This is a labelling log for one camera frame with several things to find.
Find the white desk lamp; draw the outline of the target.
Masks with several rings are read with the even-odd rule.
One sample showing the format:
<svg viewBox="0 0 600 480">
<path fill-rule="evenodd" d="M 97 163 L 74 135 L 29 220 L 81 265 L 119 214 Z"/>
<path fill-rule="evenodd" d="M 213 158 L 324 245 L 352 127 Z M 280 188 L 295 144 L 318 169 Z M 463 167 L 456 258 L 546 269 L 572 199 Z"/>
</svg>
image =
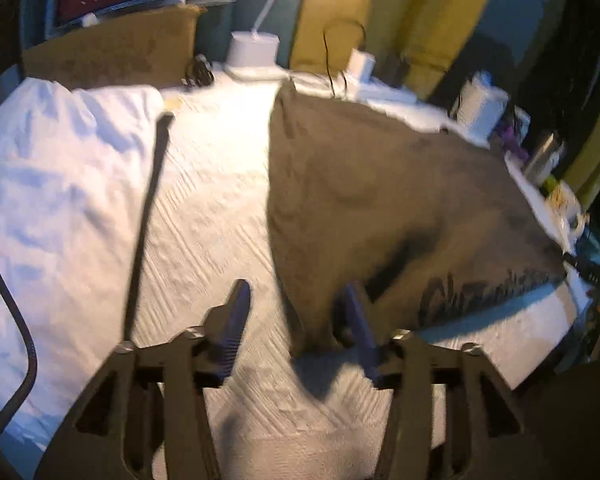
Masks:
<svg viewBox="0 0 600 480">
<path fill-rule="evenodd" d="M 372 0 L 235 0 L 230 6 L 231 66 L 305 70 L 334 78 L 353 49 L 368 43 Z"/>
</svg>

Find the steel thermos bottle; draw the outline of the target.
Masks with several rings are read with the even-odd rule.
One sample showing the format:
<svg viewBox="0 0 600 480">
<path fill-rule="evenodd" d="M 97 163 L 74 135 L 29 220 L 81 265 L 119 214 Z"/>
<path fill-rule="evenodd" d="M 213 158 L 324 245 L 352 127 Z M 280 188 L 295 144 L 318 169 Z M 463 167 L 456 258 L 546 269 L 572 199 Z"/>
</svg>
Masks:
<svg viewBox="0 0 600 480">
<path fill-rule="evenodd" d="M 566 151 L 565 141 L 556 131 L 548 132 L 522 168 L 524 177 L 537 188 L 556 168 Z"/>
</svg>

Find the white bear mug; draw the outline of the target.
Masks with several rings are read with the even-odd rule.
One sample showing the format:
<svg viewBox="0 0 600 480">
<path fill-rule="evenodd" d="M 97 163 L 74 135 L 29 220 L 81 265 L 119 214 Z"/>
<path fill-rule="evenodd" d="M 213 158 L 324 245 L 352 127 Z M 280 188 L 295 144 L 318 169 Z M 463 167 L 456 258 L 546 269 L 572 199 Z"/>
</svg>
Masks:
<svg viewBox="0 0 600 480">
<path fill-rule="evenodd" d="M 575 243 L 583 235 L 590 220 L 576 194 L 565 181 L 559 181 L 548 194 L 546 202 L 566 239 Z"/>
</svg>

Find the brown t-shirt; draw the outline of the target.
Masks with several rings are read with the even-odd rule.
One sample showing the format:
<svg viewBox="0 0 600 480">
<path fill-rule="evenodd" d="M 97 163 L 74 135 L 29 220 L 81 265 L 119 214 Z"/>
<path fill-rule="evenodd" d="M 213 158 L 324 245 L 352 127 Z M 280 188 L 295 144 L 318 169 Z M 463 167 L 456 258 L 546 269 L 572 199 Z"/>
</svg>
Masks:
<svg viewBox="0 0 600 480">
<path fill-rule="evenodd" d="M 347 346 L 360 284 L 381 336 L 426 330 L 566 275 L 504 156 L 283 84 L 268 127 L 268 236 L 291 351 Z"/>
</svg>

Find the cardboard box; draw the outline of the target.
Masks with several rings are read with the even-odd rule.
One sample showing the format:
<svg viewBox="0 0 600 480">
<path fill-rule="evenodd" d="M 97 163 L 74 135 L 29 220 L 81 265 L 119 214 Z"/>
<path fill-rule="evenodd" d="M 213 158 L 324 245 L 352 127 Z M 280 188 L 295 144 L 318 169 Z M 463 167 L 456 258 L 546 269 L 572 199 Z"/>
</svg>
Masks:
<svg viewBox="0 0 600 480">
<path fill-rule="evenodd" d="M 64 87 L 175 87 L 192 60 L 199 6 L 136 12 L 76 29 L 25 50 L 24 74 Z"/>
</svg>

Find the white charger plug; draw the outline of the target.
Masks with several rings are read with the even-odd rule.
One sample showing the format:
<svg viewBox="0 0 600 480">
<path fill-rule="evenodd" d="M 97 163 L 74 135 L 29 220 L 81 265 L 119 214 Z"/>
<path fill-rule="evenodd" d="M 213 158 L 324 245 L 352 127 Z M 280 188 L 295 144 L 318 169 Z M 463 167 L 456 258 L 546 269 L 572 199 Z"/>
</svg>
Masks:
<svg viewBox="0 0 600 480">
<path fill-rule="evenodd" d="M 353 49 L 346 70 L 347 76 L 361 84 L 367 84 L 370 81 L 375 64 L 376 60 L 372 54 Z"/>
</svg>

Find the black charger plug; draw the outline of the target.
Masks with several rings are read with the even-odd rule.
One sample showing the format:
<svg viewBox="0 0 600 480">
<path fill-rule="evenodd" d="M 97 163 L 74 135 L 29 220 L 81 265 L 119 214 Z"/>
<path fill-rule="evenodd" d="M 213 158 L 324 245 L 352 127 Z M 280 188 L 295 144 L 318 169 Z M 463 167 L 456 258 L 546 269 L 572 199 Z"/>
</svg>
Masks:
<svg viewBox="0 0 600 480">
<path fill-rule="evenodd" d="M 391 88 L 401 88 L 410 69 L 411 62 L 407 56 L 402 53 L 388 54 L 382 72 L 382 81 Z"/>
</svg>

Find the white plastic basket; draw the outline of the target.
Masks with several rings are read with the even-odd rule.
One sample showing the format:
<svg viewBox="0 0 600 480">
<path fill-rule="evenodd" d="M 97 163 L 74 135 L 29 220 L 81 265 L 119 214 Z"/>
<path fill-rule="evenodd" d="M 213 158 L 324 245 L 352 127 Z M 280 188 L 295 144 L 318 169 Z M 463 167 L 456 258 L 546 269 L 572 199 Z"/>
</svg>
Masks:
<svg viewBox="0 0 600 480">
<path fill-rule="evenodd" d="M 489 72 L 480 70 L 464 82 L 450 117 L 466 130 L 471 140 L 487 144 L 508 102 L 509 94 L 492 84 Z"/>
</svg>

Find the purple cloth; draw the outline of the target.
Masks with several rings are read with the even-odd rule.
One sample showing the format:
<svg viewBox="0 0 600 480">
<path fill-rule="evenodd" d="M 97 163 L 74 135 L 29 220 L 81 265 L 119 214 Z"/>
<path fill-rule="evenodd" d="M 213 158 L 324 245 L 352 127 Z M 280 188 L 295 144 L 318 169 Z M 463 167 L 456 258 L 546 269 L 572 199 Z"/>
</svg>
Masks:
<svg viewBox="0 0 600 480">
<path fill-rule="evenodd" d="M 512 153 L 525 159 L 526 152 L 521 148 L 516 127 L 511 122 L 501 122 L 494 130 L 495 142 L 505 153 Z"/>
</svg>

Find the white power strip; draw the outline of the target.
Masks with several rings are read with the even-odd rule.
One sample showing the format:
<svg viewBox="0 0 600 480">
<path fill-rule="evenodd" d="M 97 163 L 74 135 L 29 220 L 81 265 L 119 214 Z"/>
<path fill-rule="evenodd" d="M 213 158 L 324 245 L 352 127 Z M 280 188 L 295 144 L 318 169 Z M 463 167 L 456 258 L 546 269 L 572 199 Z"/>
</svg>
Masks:
<svg viewBox="0 0 600 480">
<path fill-rule="evenodd" d="M 369 82 L 349 79 L 344 97 L 349 101 L 380 101 L 411 105 L 418 101 L 414 92 L 406 87 L 392 88 L 382 81 L 372 78 Z"/>
</svg>

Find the yellow curtain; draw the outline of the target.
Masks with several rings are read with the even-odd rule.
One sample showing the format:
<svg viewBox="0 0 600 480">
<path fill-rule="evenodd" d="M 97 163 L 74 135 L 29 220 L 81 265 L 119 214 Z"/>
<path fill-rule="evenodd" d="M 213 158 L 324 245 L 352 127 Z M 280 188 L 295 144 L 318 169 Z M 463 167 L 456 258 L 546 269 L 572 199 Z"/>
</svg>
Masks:
<svg viewBox="0 0 600 480">
<path fill-rule="evenodd" d="M 367 52 L 378 63 L 404 54 L 404 82 L 427 99 L 476 28 L 489 0 L 372 0 Z"/>
</svg>

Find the white folded blanket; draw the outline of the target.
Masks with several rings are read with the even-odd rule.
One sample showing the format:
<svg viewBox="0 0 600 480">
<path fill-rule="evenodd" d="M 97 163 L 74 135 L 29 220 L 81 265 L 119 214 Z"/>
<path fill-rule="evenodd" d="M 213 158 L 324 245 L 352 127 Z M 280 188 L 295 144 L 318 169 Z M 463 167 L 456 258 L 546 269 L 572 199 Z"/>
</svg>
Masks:
<svg viewBox="0 0 600 480">
<path fill-rule="evenodd" d="M 34 78 L 0 106 L 0 272 L 38 354 L 6 429 L 23 443 L 48 445 L 120 339 L 163 109 L 149 86 Z"/>
</svg>

